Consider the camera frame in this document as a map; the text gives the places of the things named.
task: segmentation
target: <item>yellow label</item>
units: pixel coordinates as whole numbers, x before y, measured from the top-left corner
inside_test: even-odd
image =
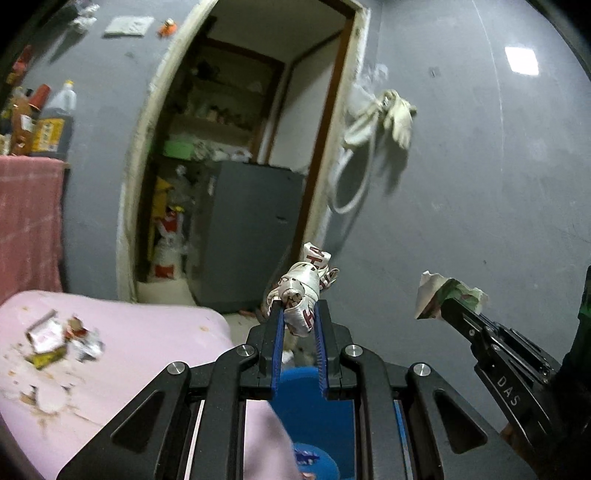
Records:
[[[33,141],[34,152],[57,152],[64,120],[61,118],[44,118],[37,122],[37,133]]]

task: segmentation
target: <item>silver bolt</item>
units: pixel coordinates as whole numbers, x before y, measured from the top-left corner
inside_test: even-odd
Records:
[[[166,370],[171,375],[178,375],[184,372],[184,363],[182,362],[172,362]]]
[[[244,343],[243,345],[238,345],[236,351],[240,356],[251,356],[254,354],[255,348],[252,345]]]
[[[431,367],[428,366],[427,364],[416,364],[413,367],[413,371],[419,376],[419,377],[426,377],[428,375],[431,375]]]
[[[363,349],[359,345],[347,345],[345,353],[349,356],[359,356],[363,353]]]

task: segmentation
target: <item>blue plastic bin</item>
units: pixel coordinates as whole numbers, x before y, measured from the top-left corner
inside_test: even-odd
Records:
[[[315,367],[282,372],[271,406],[294,443],[325,451],[336,462],[342,479],[355,476],[353,402],[325,400]]]

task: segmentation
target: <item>plastic jug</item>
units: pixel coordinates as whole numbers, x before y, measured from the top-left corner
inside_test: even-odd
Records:
[[[74,131],[76,92],[68,80],[63,88],[47,102],[37,122],[32,157],[67,158]]]

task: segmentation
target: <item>gray wall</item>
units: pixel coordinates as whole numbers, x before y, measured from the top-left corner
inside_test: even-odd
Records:
[[[77,111],[64,194],[64,264],[68,291],[115,299],[115,242],[125,154],[150,83],[170,40],[156,35],[168,17],[177,22],[197,1],[99,0],[87,35],[65,34],[54,20],[39,32],[46,51],[25,79],[54,90],[74,81]],[[113,17],[152,16],[144,38],[102,38]]]
[[[505,46],[532,48],[540,75],[512,72]],[[408,158],[385,141],[360,211],[331,224],[333,320],[389,361],[431,363],[500,428],[468,342],[412,319],[419,277],[482,288],[489,317],[562,360],[591,261],[591,82],[524,0],[386,0],[377,61],[418,115]]]

